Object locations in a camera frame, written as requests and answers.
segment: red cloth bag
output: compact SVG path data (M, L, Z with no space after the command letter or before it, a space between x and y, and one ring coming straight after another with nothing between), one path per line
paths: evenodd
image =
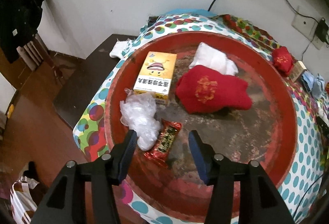
M285 46L272 51L273 65L282 75L288 76L293 68L293 60Z
M176 96L188 113L213 113L223 107L248 110L252 101L248 83L202 65L190 69L178 80Z

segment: small red pouch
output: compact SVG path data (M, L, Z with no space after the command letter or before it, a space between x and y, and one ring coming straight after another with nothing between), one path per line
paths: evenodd
M288 76L293 68L293 60L285 46L273 50L272 52L273 65L284 76Z

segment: plastic bag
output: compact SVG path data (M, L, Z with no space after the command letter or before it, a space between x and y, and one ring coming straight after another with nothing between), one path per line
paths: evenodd
M161 124L154 119L157 110L155 99L150 92L133 94L125 89L128 96L125 101L120 101L122 117L121 123L136 131L137 145L142 151L151 149L159 135Z
M192 69L197 65L203 65L220 72L221 74L236 75L239 72L235 63L228 59L224 52L221 52L204 42L199 44L189 68Z

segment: white cloth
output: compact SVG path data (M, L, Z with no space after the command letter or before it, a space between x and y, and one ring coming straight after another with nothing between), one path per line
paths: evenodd
M239 72L235 63L228 59L225 53L203 42L199 44L189 68L197 65L203 65L221 74L236 75Z
M127 48L128 43L130 42L131 42L130 39L128 39L127 41L118 40L110 52L110 57L122 59L123 58L122 52Z

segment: red round tray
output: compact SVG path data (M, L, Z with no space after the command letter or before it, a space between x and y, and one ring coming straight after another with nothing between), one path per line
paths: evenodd
M174 95L179 77L188 70L200 42L227 54L238 66L238 76L249 83L253 100L248 111L223 109L214 114L189 115ZM203 142L231 160L247 163L259 160L273 183L279 187L295 155L296 112L290 94L278 72L249 46L210 32L184 32L163 36L142 46L127 59L110 86L105 105L105 135L109 148L121 143L128 130L121 124L119 103L126 99L125 88L134 86L149 51L177 54L168 106L160 105L157 118L183 123L172 144L165 169L147 160L139 149L129 168L131 189L157 210L191 222L204 222L212 186L198 177L188 147L188 132L196 129ZM233 216L239 211L239 185L235 185Z

